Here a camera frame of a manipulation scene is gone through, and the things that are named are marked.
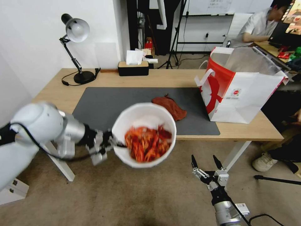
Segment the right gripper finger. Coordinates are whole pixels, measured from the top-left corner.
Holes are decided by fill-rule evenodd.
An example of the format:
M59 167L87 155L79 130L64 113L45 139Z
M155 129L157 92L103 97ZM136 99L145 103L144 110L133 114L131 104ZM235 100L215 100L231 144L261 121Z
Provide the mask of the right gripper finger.
M225 172L227 172L227 170L222 166L221 161L215 155L213 155L213 159L214 159L214 163L215 163L215 165L217 167L216 172L217 171L225 171Z
M191 165L192 165L192 173L197 178L199 178L203 183L209 185L209 183L211 182L210 175L207 174L205 171L201 170L200 168L198 168L196 159L193 154L191 155Z

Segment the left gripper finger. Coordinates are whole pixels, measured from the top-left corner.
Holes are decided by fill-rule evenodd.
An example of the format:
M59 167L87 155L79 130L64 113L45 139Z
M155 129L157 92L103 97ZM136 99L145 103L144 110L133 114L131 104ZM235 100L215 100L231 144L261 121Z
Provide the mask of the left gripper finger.
M104 155L108 151L113 150L114 148L127 148L126 145L124 145L121 142L108 142L108 143L93 143L91 145L86 145L86 149L89 152L90 155L97 155L101 154Z
M111 130L96 130L95 144L118 144L119 140L114 136Z

